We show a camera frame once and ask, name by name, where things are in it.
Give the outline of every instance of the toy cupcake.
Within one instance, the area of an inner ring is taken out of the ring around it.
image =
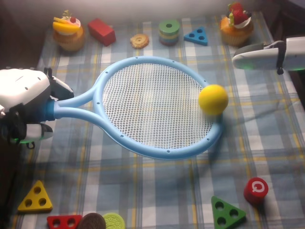
[[[54,18],[53,38],[67,51],[78,51],[84,45],[85,32],[81,22],[65,10],[63,17]]]
[[[238,2],[230,4],[227,16],[221,20],[220,30],[225,43],[242,46],[254,30],[251,13],[244,11]]]

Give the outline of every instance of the triangle block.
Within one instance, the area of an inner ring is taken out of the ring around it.
[[[18,207],[19,212],[51,211],[53,205],[42,182],[38,180]]]
[[[241,224],[246,213],[215,196],[211,199],[215,229],[233,229]]]
[[[206,36],[205,29],[203,26],[185,35],[184,40],[196,44],[208,45],[208,37]]]
[[[82,219],[81,215],[49,216],[49,229],[76,229]]]

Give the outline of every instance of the tablecloth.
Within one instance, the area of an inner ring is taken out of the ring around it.
[[[239,70],[236,50],[221,41],[221,16],[179,19],[180,40],[173,47],[158,41],[159,21],[113,25],[117,41],[103,47],[86,30],[84,48],[64,52],[47,32],[38,69],[82,94],[110,64],[137,55],[154,55],[188,65],[209,83],[223,85],[229,105],[224,133],[216,146],[195,158],[163,161],[138,156],[113,142],[88,122],[63,118],[47,122],[54,137],[22,152],[16,207],[41,180],[53,203],[50,213],[15,214],[12,229],[44,229],[49,215],[98,212],[120,214],[129,229],[212,229],[213,195],[246,212],[239,228],[305,228],[305,112],[288,73]],[[252,16],[249,43],[272,41],[260,12]],[[183,35],[204,26],[208,46],[184,42]],[[130,38],[145,33],[142,50]],[[83,106],[92,109],[92,104]],[[261,177],[269,185],[265,204],[253,208],[243,197],[247,181]]]

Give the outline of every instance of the strawberry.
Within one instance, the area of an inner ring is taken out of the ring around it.
[[[70,17],[70,21],[71,21],[72,23],[75,23],[75,22],[76,22],[76,18],[75,18],[75,17]]]
[[[234,25],[243,23],[249,18],[242,10],[234,10],[232,13],[234,17]]]
[[[232,4],[229,4],[229,11],[234,11],[234,10],[243,10],[243,6],[239,2],[233,2]]]

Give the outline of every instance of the red cylinder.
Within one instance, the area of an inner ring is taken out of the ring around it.
[[[252,205],[260,205],[267,195],[269,187],[267,183],[259,178],[251,178],[244,188],[244,198]]]

